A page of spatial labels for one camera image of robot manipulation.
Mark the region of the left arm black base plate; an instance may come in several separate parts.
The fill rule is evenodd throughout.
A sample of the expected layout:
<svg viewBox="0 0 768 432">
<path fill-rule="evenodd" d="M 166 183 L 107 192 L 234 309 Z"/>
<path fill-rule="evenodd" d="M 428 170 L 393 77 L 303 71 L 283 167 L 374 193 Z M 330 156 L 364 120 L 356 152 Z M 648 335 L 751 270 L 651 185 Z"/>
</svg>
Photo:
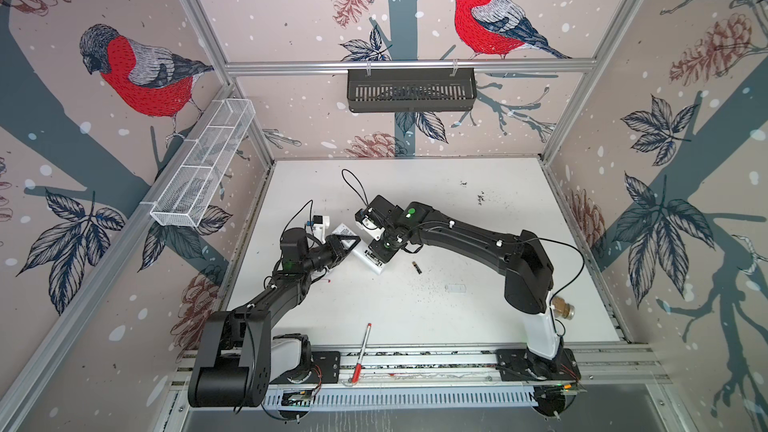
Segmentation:
<svg viewBox="0 0 768 432">
<path fill-rule="evenodd" d="M 312 353 L 312 364 L 306 372 L 286 371 L 270 382 L 271 385 L 309 386 L 321 383 L 337 384 L 340 378 L 341 353 L 319 351 Z"/>
</svg>

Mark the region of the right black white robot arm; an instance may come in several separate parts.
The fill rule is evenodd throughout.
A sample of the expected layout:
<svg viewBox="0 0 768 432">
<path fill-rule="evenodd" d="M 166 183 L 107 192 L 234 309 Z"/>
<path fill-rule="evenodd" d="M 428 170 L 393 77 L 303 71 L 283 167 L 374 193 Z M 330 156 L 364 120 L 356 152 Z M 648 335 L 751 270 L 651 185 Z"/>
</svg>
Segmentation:
<svg viewBox="0 0 768 432">
<path fill-rule="evenodd" d="M 373 237 L 368 250 L 388 263 L 408 245 L 448 250 L 478 262 L 504 278 L 504 299 L 524 314 L 527 360 L 553 372 L 563 358 L 550 306 L 554 266 L 539 237 L 494 232 L 450 217 L 420 202 L 406 208 L 376 196 L 355 213 L 356 223 Z"/>
</svg>

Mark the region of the white remote control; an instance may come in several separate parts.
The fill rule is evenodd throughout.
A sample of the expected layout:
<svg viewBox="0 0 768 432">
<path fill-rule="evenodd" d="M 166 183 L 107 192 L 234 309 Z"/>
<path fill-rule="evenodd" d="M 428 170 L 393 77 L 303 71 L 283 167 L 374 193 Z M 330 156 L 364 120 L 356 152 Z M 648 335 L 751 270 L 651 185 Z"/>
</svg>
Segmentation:
<svg viewBox="0 0 768 432">
<path fill-rule="evenodd" d="M 350 229 L 345 224 L 340 224 L 333 230 L 335 235 L 357 235 L 361 238 L 361 242 L 351 250 L 351 254 L 356 256 L 362 264 L 368 267 L 373 273 L 380 275 L 384 269 L 384 263 L 376 258 L 373 252 L 369 249 L 368 243 L 358 234 L 357 231 Z"/>
</svg>

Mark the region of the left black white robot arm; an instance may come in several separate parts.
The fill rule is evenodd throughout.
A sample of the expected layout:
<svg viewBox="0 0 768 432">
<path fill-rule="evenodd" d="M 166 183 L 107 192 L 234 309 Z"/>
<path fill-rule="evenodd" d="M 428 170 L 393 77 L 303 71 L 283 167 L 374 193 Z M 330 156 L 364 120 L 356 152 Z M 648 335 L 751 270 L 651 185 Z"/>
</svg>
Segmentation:
<svg viewBox="0 0 768 432">
<path fill-rule="evenodd" d="M 314 273 L 338 266 L 360 242 L 357 235 L 331 234 L 320 241 L 303 228 L 284 231 L 270 285 L 247 303 L 207 319 L 189 382 L 189 404 L 235 410 L 258 407 L 273 380 L 311 377 L 314 363 L 308 337 L 297 333 L 275 337 L 272 329 L 304 301 Z"/>
</svg>

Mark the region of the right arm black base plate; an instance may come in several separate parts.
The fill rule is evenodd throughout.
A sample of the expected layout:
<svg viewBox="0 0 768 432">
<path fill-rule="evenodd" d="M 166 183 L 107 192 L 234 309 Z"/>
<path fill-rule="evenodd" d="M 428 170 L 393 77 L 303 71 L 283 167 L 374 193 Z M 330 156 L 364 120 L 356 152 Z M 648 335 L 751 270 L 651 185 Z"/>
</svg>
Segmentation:
<svg viewBox="0 0 768 432">
<path fill-rule="evenodd" d="M 561 347 L 553 359 L 542 358 L 527 349 L 497 349 L 495 356 L 496 370 L 505 382 L 581 380 L 573 351 L 568 348 Z"/>
</svg>

